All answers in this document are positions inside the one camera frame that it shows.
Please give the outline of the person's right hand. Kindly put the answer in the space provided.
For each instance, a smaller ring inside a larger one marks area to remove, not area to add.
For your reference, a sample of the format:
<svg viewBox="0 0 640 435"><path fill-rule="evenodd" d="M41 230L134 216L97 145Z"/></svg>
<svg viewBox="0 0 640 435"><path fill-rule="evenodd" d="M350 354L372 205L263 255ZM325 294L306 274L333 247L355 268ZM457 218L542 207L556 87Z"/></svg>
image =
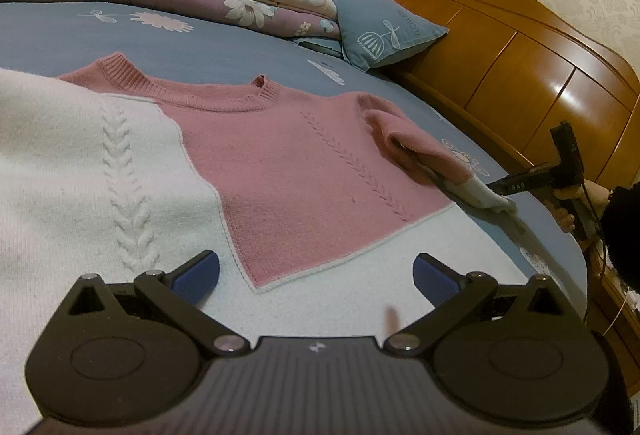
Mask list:
<svg viewBox="0 0 640 435"><path fill-rule="evenodd" d="M560 202L579 201L590 214L590 221L598 225L603 212L610 201L611 190L599 184L585 180L582 184L561 189L554 189L554 201L544 201L544 206L550 211L552 218L559 225L563 233L573 233L578 218Z"/></svg>

